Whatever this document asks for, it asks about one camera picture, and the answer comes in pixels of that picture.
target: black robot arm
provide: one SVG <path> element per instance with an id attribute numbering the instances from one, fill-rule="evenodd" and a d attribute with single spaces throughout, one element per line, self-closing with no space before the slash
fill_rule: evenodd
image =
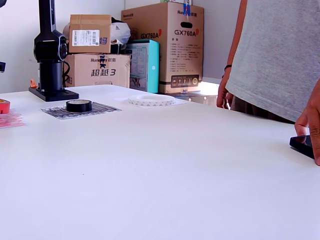
<path id="1" fill-rule="evenodd" d="M 0 0 L 0 8 L 2 8 L 6 4 L 7 0 Z M 3 73 L 6 68 L 6 63 L 0 61 L 0 73 Z"/>
<path id="2" fill-rule="evenodd" d="M 67 57 L 66 37 L 56 29 L 55 0 L 39 0 L 40 34 L 34 39 L 34 57 L 39 63 L 40 83 L 29 91 L 46 102 L 78 99 L 63 88 L 63 61 Z"/>
<path id="3" fill-rule="evenodd" d="M 0 0 L 0 8 L 6 4 L 7 0 Z"/>

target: person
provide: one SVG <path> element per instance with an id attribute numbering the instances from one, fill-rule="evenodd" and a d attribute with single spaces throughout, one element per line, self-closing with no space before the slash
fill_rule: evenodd
<path id="1" fill-rule="evenodd" d="M 320 165 L 319 78 L 320 0 L 241 0 L 217 106 L 309 126 Z"/>

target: black phone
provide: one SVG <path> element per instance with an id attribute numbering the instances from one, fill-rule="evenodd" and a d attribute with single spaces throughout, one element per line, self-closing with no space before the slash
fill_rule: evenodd
<path id="1" fill-rule="evenodd" d="M 290 146 L 298 152 L 315 159 L 310 135 L 292 137 L 290 140 Z"/>

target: hand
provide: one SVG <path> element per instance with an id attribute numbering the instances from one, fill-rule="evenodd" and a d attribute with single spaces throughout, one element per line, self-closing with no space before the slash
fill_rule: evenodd
<path id="1" fill-rule="evenodd" d="M 295 124 L 297 135 L 307 135 L 308 127 L 315 163 L 320 166 L 320 81 L 315 85 L 306 109 Z"/>
<path id="2" fill-rule="evenodd" d="M 230 73 L 231 73 L 231 67 L 225 70 L 224 76 L 221 80 L 219 91 L 218 91 L 218 98 L 216 101 L 216 106 L 218 108 L 230 109 L 232 100 L 234 99 L 234 96 L 231 93 L 229 93 L 228 90 L 226 89 L 226 85 L 228 83 Z"/>

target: black watch strap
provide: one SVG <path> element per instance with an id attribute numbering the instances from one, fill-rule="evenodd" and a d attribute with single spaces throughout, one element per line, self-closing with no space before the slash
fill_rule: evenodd
<path id="1" fill-rule="evenodd" d="M 226 71 L 228 68 L 232 68 L 232 65 L 227 65 L 227 66 L 224 68 L 224 71 Z"/>

